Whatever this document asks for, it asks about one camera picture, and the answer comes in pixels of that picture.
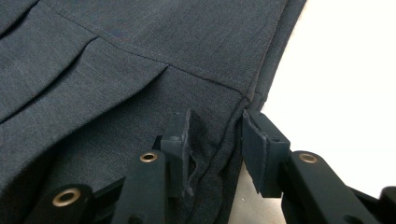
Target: white background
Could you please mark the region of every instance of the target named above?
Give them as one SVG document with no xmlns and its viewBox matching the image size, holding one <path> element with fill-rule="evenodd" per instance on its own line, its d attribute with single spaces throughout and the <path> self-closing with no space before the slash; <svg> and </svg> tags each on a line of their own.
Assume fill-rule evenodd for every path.
<svg viewBox="0 0 396 224">
<path fill-rule="evenodd" d="M 350 187 L 396 186 L 396 1 L 310 0 L 262 112 Z M 242 170 L 230 223 L 284 222 Z"/>
</svg>

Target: gray wool garment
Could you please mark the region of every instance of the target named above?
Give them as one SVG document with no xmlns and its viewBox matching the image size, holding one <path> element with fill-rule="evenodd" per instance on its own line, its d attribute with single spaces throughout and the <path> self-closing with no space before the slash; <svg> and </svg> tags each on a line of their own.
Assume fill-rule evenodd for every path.
<svg viewBox="0 0 396 224">
<path fill-rule="evenodd" d="M 0 223 L 60 186 L 122 178 L 192 110 L 169 223 L 227 223 L 238 120 L 260 109 L 304 0 L 0 0 Z"/>
</svg>

